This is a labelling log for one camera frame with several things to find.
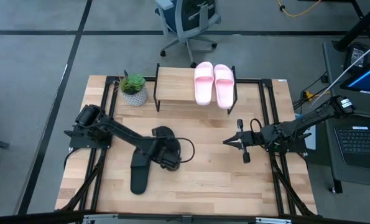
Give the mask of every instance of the white pot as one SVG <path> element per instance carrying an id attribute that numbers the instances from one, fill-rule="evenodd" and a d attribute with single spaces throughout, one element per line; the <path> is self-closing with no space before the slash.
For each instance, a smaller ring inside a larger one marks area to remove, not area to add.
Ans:
<path id="1" fill-rule="evenodd" d="M 123 94 L 125 101 L 127 101 L 127 103 L 129 105 L 140 106 L 140 105 L 143 105 L 144 103 L 146 103 L 146 101 L 147 101 L 146 86 L 143 86 L 142 89 L 140 90 L 140 92 L 136 93 L 134 95 L 128 95 L 128 94 L 124 93 L 121 90 L 121 88 L 120 88 L 120 91 Z"/>

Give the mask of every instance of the office chair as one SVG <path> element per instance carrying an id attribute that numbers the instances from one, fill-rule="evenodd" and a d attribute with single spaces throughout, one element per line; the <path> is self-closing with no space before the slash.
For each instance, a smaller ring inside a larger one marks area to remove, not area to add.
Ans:
<path id="1" fill-rule="evenodd" d="M 218 0 L 155 0 L 158 8 L 155 10 L 162 21 L 163 33 L 173 36 L 171 41 L 160 51 L 165 56 L 165 50 L 181 43 L 187 46 L 191 67 L 195 68 L 190 39 L 200 40 L 212 44 L 212 49 L 218 45 L 216 42 L 202 37 L 199 34 L 214 24 L 221 23 Z"/>

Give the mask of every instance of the wooden table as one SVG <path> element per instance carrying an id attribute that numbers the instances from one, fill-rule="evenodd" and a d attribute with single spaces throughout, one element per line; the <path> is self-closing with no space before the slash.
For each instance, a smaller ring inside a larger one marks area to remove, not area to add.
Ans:
<path id="1" fill-rule="evenodd" d="M 82 106 L 100 104 L 105 79 L 105 76 L 90 76 Z M 280 121 L 293 120 L 287 82 L 272 82 Z M 129 188 L 134 146 L 113 137 L 104 167 L 98 212 L 277 216 L 268 153 L 260 147 L 250 147 L 251 163 L 243 164 L 240 151 L 222 144 L 222 140 L 236 133 L 238 118 L 245 124 L 253 118 L 263 121 L 258 85 L 238 84 L 238 102 L 230 115 L 219 109 L 215 102 L 198 106 L 195 102 L 170 101 L 156 112 L 152 97 L 154 82 L 147 82 L 146 87 L 149 99 L 139 107 L 129 106 L 119 93 L 114 119 L 144 136 L 151 136 L 152 128 L 168 126 L 176 137 L 189 138 L 195 143 L 195 157 L 191 162 L 181 164 L 176 172 L 163 170 L 152 162 L 145 193 L 134 195 Z M 267 105 L 272 121 L 269 97 Z M 181 142 L 181 145 L 182 158 L 190 157 L 190 145 L 187 142 Z M 89 149 L 82 149 L 69 158 L 56 208 L 66 205 L 83 183 L 89 154 Z M 316 212 L 305 162 L 297 154 L 290 153 L 287 163 L 292 187 L 307 207 Z M 281 189 L 284 208 L 288 212 L 285 190 Z M 90 207 L 92 192 L 93 186 L 88 191 L 86 208 Z"/>

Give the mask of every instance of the pink slide sandal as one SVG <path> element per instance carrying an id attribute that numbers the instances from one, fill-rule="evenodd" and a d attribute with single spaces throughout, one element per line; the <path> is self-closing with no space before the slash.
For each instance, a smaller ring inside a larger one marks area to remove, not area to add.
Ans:
<path id="1" fill-rule="evenodd" d="M 233 105 L 234 78 L 232 70 L 226 65 L 214 68 L 216 102 L 222 109 L 230 109 Z"/>
<path id="2" fill-rule="evenodd" d="M 203 62 L 195 69 L 195 97 L 198 105 L 209 105 L 212 96 L 214 71 L 210 62 Z"/>

